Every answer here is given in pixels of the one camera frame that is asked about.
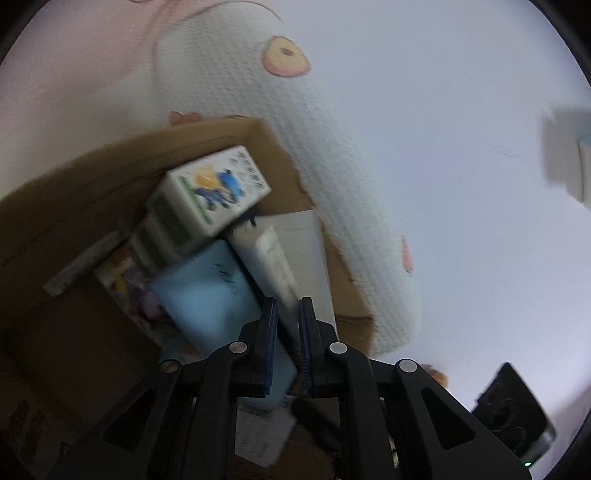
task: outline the white paper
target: white paper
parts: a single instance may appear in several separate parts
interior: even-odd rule
[[[296,424],[290,411],[293,400],[286,395],[274,410],[256,408],[241,400],[236,416],[236,455],[264,468],[277,463]]]

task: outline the open cardboard box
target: open cardboard box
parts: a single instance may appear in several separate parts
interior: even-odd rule
[[[246,146],[272,188],[261,214],[314,207],[287,153],[252,118],[183,125],[110,145],[0,202],[0,331],[8,353],[0,355],[0,429],[39,478],[159,356],[91,274],[57,297],[43,285],[105,235],[128,235],[167,170],[234,145]],[[339,335],[367,352],[371,314],[326,233],[325,243]],[[249,476],[242,462],[241,478],[292,478],[295,458],[326,464],[318,452],[310,442],[290,441],[274,473],[253,469]],[[310,472],[310,479],[329,478],[322,466]]]

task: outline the white box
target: white box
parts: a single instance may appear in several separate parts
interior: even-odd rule
[[[215,237],[271,191],[239,145],[167,172],[146,207],[176,255]]]

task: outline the cartoon illustration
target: cartoon illustration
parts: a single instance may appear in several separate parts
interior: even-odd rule
[[[412,273],[414,269],[413,258],[410,254],[406,237],[402,237],[402,266],[408,273]]]
[[[208,210],[215,210],[218,205],[230,208],[244,197],[239,180],[229,168],[215,172],[211,166],[203,167],[195,172],[193,178],[197,185],[195,193],[207,201]]]
[[[172,127],[176,125],[192,124],[195,122],[201,122],[203,115],[198,112],[179,113],[174,110],[168,114],[168,121]]]
[[[262,66],[278,77],[299,77],[311,69],[300,48],[286,37],[273,37],[262,55]]]

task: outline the cartoon eye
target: cartoon eye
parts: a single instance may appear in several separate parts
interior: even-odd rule
[[[266,71],[278,77],[299,77],[311,69],[310,62],[289,38],[273,37],[262,55]]]

